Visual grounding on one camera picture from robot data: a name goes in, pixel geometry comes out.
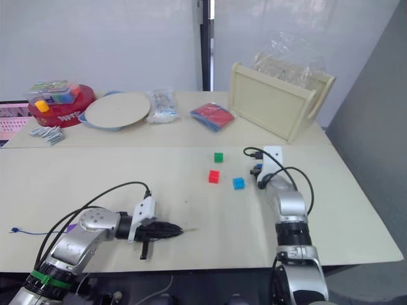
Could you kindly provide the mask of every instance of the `small cube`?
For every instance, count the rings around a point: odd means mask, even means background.
[[[233,187],[235,189],[244,189],[244,179],[243,178],[234,178]]]
[[[223,162],[223,153],[215,152],[215,163],[222,163]]]
[[[209,171],[209,183],[219,183],[219,171]]]

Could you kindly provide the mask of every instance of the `red cube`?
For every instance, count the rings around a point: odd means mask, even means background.
[[[219,183],[219,171],[218,170],[209,171],[209,183]]]

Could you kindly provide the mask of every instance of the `blue cube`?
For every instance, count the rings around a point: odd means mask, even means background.
[[[233,187],[235,189],[244,189],[244,179],[243,178],[233,178]]]

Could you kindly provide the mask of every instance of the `green cube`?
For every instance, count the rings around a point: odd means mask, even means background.
[[[215,152],[215,163],[222,163],[223,162],[223,153]]]

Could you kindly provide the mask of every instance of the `green band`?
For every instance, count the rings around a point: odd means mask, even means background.
[[[40,280],[41,284],[43,285],[52,285],[66,290],[70,289],[71,287],[71,284],[65,283],[64,281],[58,281],[54,279],[52,276],[45,275],[36,270],[32,270],[32,273],[30,273],[30,275]]]

